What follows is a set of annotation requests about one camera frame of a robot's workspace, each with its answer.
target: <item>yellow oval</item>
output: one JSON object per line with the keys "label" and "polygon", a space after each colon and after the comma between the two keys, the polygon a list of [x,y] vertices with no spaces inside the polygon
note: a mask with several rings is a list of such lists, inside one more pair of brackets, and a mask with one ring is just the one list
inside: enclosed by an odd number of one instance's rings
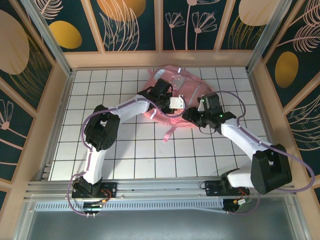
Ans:
{"label": "yellow oval", "polygon": [[132,9],[136,18],[140,17],[146,9],[146,0],[114,0],[114,2],[116,4],[113,4],[110,0],[97,0],[103,13],[116,21],[124,22],[125,20],[126,12],[124,4],[129,11],[128,14],[130,14],[130,9]]}
{"label": "yellow oval", "polygon": [[69,22],[55,21],[49,25],[57,43],[66,49],[76,49],[82,44],[80,32]]}
{"label": "yellow oval", "polygon": [[241,0],[239,4],[240,20],[249,26],[266,25],[278,2],[279,0]]}
{"label": "yellow oval", "polygon": [[29,61],[29,41],[24,28],[7,12],[0,10],[0,69],[17,75]]}
{"label": "yellow oval", "polygon": [[290,51],[280,55],[275,65],[275,81],[280,88],[289,87],[296,78],[299,68],[297,56]]}

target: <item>pink bag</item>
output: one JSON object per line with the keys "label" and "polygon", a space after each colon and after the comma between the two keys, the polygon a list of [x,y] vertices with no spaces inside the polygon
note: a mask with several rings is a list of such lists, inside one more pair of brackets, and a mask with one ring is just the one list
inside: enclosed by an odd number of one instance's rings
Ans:
{"label": "pink bag", "polygon": [[[173,86],[173,97],[178,97],[183,95],[184,100],[189,107],[198,107],[199,102],[198,98],[203,95],[213,92],[213,89],[202,79],[196,77],[183,68],[177,66],[164,66],[152,72],[149,70],[151,75],[150,79],[144,85],[143,89],[154,86],[158,79],[164,79],[167,82],[171,83]],[[175,111],[175,114],[180,114],[183,110],[178,109]],[[161,114],[159,111],[152,109],[144,113],[149,119],[154,120],[157,123],[164,125],[170,125],[172,128],[164,135],[163,142],[167,142],[173,132],[179,128],[194,128],[195,125],[189,121],[184,120],[182,117],[170,118],[164,114]]]}

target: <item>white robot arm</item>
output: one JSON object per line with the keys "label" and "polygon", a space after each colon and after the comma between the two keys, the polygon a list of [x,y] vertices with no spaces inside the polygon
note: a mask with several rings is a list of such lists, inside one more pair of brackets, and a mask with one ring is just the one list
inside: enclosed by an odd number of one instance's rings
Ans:
{"label": "white robot arm", "polygon": [[[155,103],[166,114],[185,107],[184,105],[180,107],[177,104],[173,104],[174,102],[179,102],[179,99],[172,98],[172,93],[168,94],[170,86],[168,82],[159,79],[151,90],[147,89],[139,92],[133,99],[111,107],[116,110],[90,119],[84,133],[86,142],[90,144],[92,151],[88,150],[85,164],[87,172],[80,179],[81,187],[90,196],[94,197],[100,191],[105,154],[116,140],[118,127],[121,123],[152,109],[153,106],[150,101]],[[182,117],[199,128],[209,125],[212,129],[238,145],[252,161],[251,165],[247,167],[233,169],[222,175],[221,186],[224,191],[243,187],[255,188],[259,193],[266,194],[291,182],[292,176],[288,158],[261,145],[263,142],[265,145],[271,146],[269,142],[261,141],[257,143],[253,141],[248,133],[251,136],[254,136],[254,134],[244,127],[240,129],[236,116],[231,112],[223,112],[216,93],[202,96],[199,102],[198,108],[191,107],[186,109]],[[94,111],[107,109],[99,105]],[[285,151],[285,148],[280,144],[273,147]]]}

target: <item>white grid mat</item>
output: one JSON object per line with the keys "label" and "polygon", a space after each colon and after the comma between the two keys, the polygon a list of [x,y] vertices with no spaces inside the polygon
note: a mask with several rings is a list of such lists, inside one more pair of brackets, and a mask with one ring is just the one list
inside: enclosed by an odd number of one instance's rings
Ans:
{"label": "white grid mat", "polygon": [[[246,104],[241,123],[266,140],[266,133],[244,67],[185,68],[214,90],[232,91]],[[117,105],[142,90],[150,75],[147,69],[77,71],[65,113],[49,180],[69,180],[84,169],[87,149],[80,142],[81,124],[97,105]],[[242,114],[239,101],[220,94],[224,110]],[[162,142],[170,126],[138,115],[120,125],[117,141],[106,153],[104,179],[141,179],[218,176],[241,167],[249,158],[229,139],[208,127],[178,128]]]}

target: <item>pink strap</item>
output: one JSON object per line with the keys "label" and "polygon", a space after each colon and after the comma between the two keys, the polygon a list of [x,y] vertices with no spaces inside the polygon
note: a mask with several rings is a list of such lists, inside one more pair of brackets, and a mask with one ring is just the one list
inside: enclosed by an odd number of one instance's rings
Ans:
{"label": "pink strap", "polygon": [[176,129],[177,129],[176,126],[171,127],[170,130],[167,131],[166,134],[164,135],[162,142],[164,143],[168,142],[169,138],[171,137],[171,135],[174,133]]}

